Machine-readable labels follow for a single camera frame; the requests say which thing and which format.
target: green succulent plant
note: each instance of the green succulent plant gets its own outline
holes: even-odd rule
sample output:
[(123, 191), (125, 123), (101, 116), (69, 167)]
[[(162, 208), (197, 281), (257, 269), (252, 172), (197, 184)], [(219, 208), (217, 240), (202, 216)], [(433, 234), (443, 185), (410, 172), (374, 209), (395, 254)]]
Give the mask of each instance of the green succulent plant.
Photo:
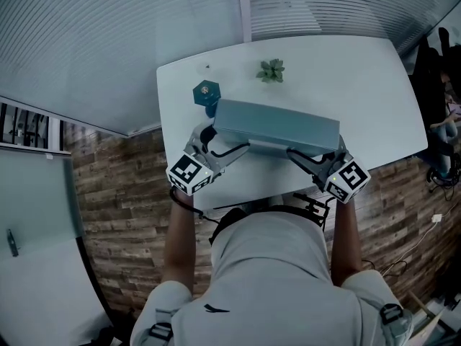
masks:
[(266, 61), (262, 61), (261, 68), (262, 71), (260, 71), (256, 77), (260, 78), (263, 82), (283, 82), (282, 72), (285, 70), (283, 61), (279, 59), (272, 59), (268, 63)]

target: white plug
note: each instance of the white plug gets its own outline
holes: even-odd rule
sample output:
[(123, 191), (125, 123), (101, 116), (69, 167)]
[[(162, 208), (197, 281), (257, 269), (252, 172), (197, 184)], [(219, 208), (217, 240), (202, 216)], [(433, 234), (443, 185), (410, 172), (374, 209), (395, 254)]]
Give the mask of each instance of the white plug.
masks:
[(442, 214), (434, 214), (432, 216), (432, 223), (440, 223), (442, 221)]

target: blue box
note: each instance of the blue box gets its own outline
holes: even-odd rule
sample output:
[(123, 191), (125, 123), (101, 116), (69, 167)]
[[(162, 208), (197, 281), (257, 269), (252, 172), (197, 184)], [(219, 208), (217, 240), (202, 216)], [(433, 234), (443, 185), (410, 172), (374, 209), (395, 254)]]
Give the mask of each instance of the blue box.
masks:
[(227, 143), (284, 158), (287, 148), (313, 157), (339, 146), (338, 120), (250, 102), (220, 99), (214, 128)]

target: white desk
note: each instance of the white desk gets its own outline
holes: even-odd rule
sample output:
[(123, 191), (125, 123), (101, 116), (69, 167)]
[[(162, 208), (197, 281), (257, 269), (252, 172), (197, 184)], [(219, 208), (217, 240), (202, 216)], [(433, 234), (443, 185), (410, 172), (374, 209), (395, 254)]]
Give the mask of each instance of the white desk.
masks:
[[(282, 84), (256, 78), (260, 62), (273, 58), (284, 61)], [(204, 107), (196, 105), (192, 96), (203, 79), (219, 83), (226, 99), (339, 120), (347, 148), (368, 169), (427, 147), (415, 95), (389, 40), (286, 37), (230, 46), (158, 68), (168, 163), (177, 161), (194, 127), (207, 119)], [(247, 153), (200, 190), (195, 205), (216, 208), (311, 185), (311, 178), (291, 161)]]

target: horizontal blinds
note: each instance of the horizontal blinds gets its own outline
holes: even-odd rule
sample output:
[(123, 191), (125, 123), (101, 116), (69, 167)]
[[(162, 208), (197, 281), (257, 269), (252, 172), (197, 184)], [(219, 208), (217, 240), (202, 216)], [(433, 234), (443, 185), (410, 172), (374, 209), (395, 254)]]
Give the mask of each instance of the horizontal blinds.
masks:
[(0, 96), (127, 133), (158, 66), (242, 42), (239, 0), (0, 0)]
[(251, 0), (253, 40), (293, 35), (389, 38), (411, 47), (460, 0)]

